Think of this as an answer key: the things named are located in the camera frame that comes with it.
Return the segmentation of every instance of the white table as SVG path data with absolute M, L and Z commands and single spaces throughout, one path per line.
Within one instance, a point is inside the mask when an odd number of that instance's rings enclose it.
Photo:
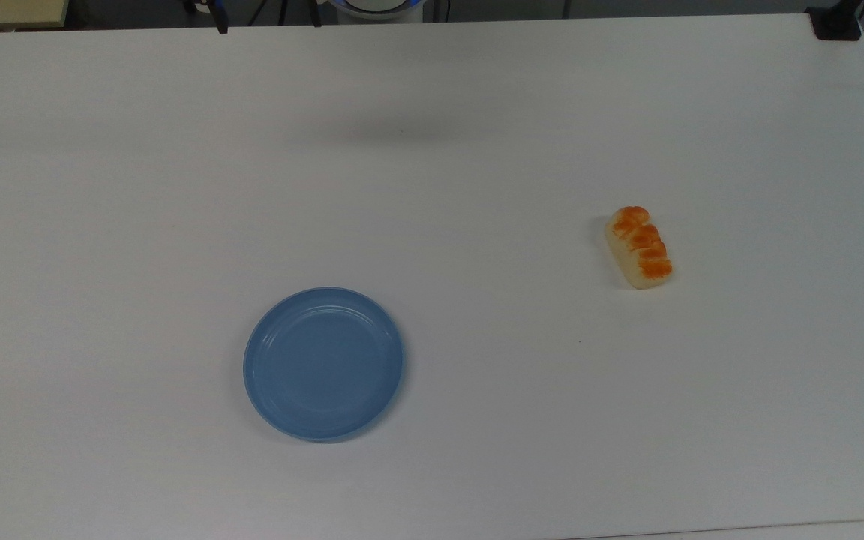
M 661 288 L 604 250 L 628 204 Z M 241 382 L 258 318 L 316 286 L 408 346 L 388 416 L 334 445 Z M 864 41 L 806 15 L 0 35 L 0 538 L 860 519 Z

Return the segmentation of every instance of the blue plate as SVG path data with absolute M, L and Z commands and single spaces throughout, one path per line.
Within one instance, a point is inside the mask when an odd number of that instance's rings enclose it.
M 246 346 L 244 379 L 269 424 L 326 442 L 380 417 L 402 365 L 398 329 L 379 304 L 356 291 L 323 287 L 285 298 L 262 317 Z

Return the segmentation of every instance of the toy bread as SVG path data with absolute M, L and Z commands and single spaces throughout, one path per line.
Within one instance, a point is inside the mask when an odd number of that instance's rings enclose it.
M 672 275 L 665 243 L 650 221 L 645 208 L 626 206 L 615 212 L 606 225 L 606 239 L 615 261 L 638 290 L 663 284 Z

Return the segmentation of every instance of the cable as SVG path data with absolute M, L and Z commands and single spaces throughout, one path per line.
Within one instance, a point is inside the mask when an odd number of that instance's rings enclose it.
M 266 3 L 266 2 L 268 2 L 268 0 L 262 0 L 262 1 L 258 4 L 258 9 L 255 10 L 255 13 L 253 14 L 253 18 L 250 18 L 250 19 L 249 19 L 249 24 L 247 24 L 246 26 L 251 26 L 251 25 L 253 25 L 253 24 L 255 23 L 255 20 L 257 20 L 257 18 L 258 18 L 258 14 L 261 14 L 261 13 L 262 13 L 262 8 L 265 7 L 265 3 Z

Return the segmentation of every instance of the plate rim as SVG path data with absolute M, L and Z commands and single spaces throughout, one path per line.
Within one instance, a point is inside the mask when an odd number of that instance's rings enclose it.
M 288 428 L 279 426 L 279 424 L 275 423 L 275 421 L 272 418 L 268 417 L 268 415 L 266 413 L 264 413 L 264 411 L 263 411 L 264 407 L 261 407 L 257 402 L 255 402 L 255 397 L 253 396 L 253 392 L 251 392 L 251 386 L 250 386 L 250 379 L 251 378 L 249 375 L 249 365 L 250 365 L 249 352 L 251 351 L 251 348 L 253 348 L 253 345 L 254 345 L 255 341 L 257 340 L 257 338 L 261 339 L 261 337 L 265 335 L 265 334 L 262 334 L 262 336 L 260 336 L 260 327 L 263 326 L 263 323 L 266 322 L 266 320 L 268 320 L 268 318 L 270 318 L 271 315 L 273 315 L 275 313 L 275 311 L 281 307 L 281 305 L 285 305 L 286 303 L 288 303 L 288 301 L 293 300 L 295 297 L 303 296 L 306 294 L 313 294 L 313 293 L 322 292 L 322 291 L 338 291 L 338 292 L 342 292 L 342 293 L 349 293 L 353 296 L 364 299 L 367 303 L 371 303 L 372 305 L 374 305 L 374 307 L 377 308 L 378 312 L 380 314 L 382 314 L 383 316 L 385 316 L 386 319 L 388 319 L 388 324 L 390 324 L 390 327 L 391 327 L 391 338 L 393 338 L 393 341 L 394 341 L 394 351 L 397 353 L 396 356 L 398 358 L 398 379 L 395 380 L 395 386 L 393 388 L 393 391 L 391 391 L 391 394 L 388 396 L 388 400 L 386 401 L 386 403 L 383 404 L 382 408 L 380 410 L 378 410 L 377 413 L 375 413 L 373 418 L 370 418 L 370 420 L 366 421 L 366 423 L 364 423 L 362 426 L 356 427 L 356 428 L 354 428 L 354 430 L 347 431 L 346 433 L 340 433 L 338 435 L 327 436 L 327 437 L 315 437 L 315 436 L 304 435 L 301 433 L 294 433 L 294 431 L 288 430 Z M 267 424 L 269 424 L 270 426 L 275 428 L 275 430 L 281 431 L 281 433 L 287 434 L 287 435 L 289 435 L 289 437 L 295 437 L 297 439 L 301 439 L 301 440 L 309 441 L 309 442 L 318 442 L 318 443 L 340 442 L 340 441 L 347 440 L 349 438 L 356 437 L 356 435 L 363 433 L 363 431 L 369 430 L 370 427 L 373 427 L 374 424 L 376 424 L 379 420 L 381 420 L 385 416 L 385 414 L 388 412 L 388 410 L 390 410 L 390 408 L 392 407 L 392 404 L 397 400 L 399 390 L 401 390 L 401 387 L 402 387 L 402 380 L 405 379 L 405 369 L 406 369 L 405 363 L 406 363 L 405 362 L 405 345 L 404 345 L 404 342 L 402 341 L 402 335 L 398 329 L 398 325 L 395 324 L 395 319 L 392 318 L 392 315 L 390 315 L 389 312 L 386 311 L 385 308 L 382 307 L 382 305 L 380 303 L 378 303 L 378 301 L 374 301 L 371 297 L 369 297 L 369 296 L 367 296 L 367 295 L 365 295 L 359 291 L 350 289 L 350 288 L 336 287 L 336 286 L 318 286 L 318 287 L 311 287 L 311 288 L 303 289 L 303 290 L 295 292 L 295 293 L 293 293 L 293 294 L 291 294 L 285 298 L 282 298 L 282 300 L 275 303 L 275 305 L 273 305 L 273 307 L 271 307 L 270 310 L 266 311 L 265 314 L 263 314 L 258 319 L 258 322 L 255 322 L 255 327 L 253 328 L 253 331 L 249 335 L 249 340 L 246 343 L 246 348 L 244 348 L 243 362 L 242 362 L 242 376 L 243 376 L 244 388 L 246 389 L 246 394 L 247 394 L 247 396 L 249 396 L 249 401 L 251 402 L 251 406 L 253 406 L 253 408 L 255 409 L 255 413 L 258 413 L 258 415 L 261 416 L 262 419 L 265 420 Z

